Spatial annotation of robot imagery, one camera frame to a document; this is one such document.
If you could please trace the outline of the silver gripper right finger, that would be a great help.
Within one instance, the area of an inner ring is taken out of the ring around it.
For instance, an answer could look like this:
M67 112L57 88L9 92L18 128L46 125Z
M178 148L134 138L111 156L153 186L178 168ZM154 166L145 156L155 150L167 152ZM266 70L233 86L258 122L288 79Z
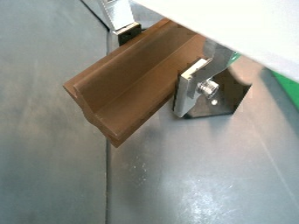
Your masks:
M229 68L236 52L212 39L206 39L204 56L205 59L198 59L178 77L173 112L180 117L188 114L202 95L212 98L217 94L220 85L212 78Z

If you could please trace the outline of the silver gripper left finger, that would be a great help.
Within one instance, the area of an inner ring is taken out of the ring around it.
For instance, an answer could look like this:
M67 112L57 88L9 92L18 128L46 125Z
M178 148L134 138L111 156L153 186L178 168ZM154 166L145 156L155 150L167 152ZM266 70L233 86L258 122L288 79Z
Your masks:
M98 0L101 18L109 28L110 44L122 46L142 33L129 0Z

